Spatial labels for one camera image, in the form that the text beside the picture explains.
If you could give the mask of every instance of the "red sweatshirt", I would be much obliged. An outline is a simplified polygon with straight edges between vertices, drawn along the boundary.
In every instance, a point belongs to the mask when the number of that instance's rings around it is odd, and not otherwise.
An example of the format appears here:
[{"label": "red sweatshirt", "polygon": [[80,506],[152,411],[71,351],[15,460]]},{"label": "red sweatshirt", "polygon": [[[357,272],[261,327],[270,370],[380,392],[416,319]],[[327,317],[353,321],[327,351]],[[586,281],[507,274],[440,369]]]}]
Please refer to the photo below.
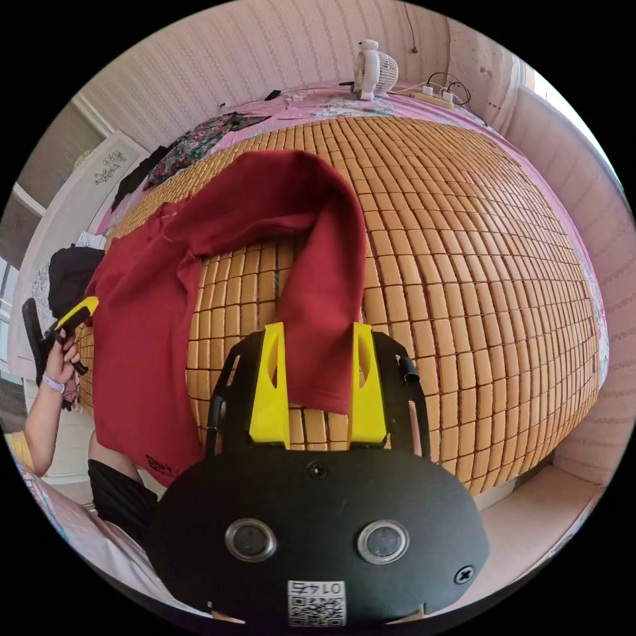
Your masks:
[{"label": "red sweatshirt", "polygon": [[184,372],[200,256],[311,229],[278,302],[289,399],[348,411],[364,221],[336,170],[297,150],[239,156],[196,196],[163,204],[114,240],[86,295],[93,316],[97,440],[168,486],[203,458]]}]

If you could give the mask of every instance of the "bamboo mat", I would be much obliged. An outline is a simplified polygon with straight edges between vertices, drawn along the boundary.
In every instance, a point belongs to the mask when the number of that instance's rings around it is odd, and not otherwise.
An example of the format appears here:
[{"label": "bamboo mat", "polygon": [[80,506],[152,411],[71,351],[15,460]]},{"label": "bamboo mat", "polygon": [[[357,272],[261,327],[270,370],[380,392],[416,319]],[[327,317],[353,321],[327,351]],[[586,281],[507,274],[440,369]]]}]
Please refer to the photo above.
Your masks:
[{"label": "bamboo mat", "polygon": [[[433,460],[478,494],[532,468],[598,393],[592,298],[570,239],[541,192],[478,133],[416,119],[332,119],[222,150],[154,190],[113,231],[197,192],[243,152],[296,148],[330,162],[367,227],[362,319],[417,361]],[[274,316],[305,237],[204,259],[187,348],[200,427],[225,356]],[[93,335],[79,335],[91,372]],[[293,407],[297,450],[345,450],[346,416]]]}]

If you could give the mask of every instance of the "desk fan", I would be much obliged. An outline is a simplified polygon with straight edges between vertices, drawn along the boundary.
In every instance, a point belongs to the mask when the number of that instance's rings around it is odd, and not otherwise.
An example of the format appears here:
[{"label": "desk fan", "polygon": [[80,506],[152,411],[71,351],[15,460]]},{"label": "desk fan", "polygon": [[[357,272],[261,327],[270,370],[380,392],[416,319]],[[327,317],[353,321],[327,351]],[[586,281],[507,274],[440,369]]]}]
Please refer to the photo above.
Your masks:
[{"label": "desk fan", "polygon": [[398,81],[398,65],[392,57],[378,51],[375,40],[363,40],[359,45],[360,52],[353,65],[355,80],[351,92],[366,101],[384,97]]}]

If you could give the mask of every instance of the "sticker label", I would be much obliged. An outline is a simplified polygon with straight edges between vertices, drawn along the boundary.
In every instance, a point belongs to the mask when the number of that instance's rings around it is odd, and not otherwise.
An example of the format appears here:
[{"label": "sticker label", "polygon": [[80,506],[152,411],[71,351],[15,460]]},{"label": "sticker label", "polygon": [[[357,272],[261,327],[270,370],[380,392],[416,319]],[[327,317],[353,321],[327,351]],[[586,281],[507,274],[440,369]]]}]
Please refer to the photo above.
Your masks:
[{"label": "sticker label", "polygon": [[346,625],[344,581],[287,581],[291,627]]}]

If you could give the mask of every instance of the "hand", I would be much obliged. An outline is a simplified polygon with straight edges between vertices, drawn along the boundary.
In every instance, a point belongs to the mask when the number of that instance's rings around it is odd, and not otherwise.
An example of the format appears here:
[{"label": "hand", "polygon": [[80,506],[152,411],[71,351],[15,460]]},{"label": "hand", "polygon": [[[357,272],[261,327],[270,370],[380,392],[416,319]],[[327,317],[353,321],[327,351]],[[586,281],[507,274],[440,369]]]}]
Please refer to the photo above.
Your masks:
[{"label": "hand", "polygon": [[[61,330],[62,337],[66,337],[64,330]],[[80,361],[78,346],[75,344],[75,336],[71,336],[64,347],[58,341],[53,344],[53,349],[46,361],[46,375],[59,384],[66,384],[75,373],[73,365]]]}]

